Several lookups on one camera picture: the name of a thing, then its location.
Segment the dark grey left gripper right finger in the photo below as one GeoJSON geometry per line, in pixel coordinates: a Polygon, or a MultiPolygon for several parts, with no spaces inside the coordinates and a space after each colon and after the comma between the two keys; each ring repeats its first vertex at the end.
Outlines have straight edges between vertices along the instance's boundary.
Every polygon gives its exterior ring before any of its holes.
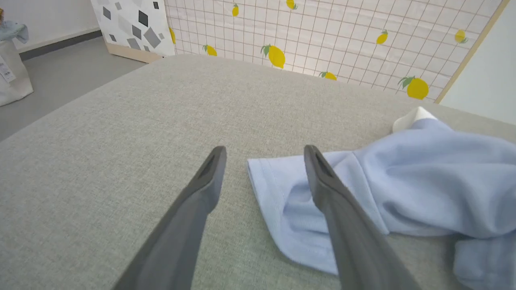
{"type": "Polygon", "coordinates": [[[420,285],[315,145],[304,147],[313,201],[324,214],[344,290],[419,290],[420,285]]]}

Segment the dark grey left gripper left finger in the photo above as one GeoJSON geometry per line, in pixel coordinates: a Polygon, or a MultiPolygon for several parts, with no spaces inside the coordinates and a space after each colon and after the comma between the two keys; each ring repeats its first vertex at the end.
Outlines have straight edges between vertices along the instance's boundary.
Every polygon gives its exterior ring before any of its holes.
{"type": "Polygon", "coordinates": [[[189,290],[208,215],[223,184],[226,148],[212,149],[129,263],[114,290],[189,290]]]}

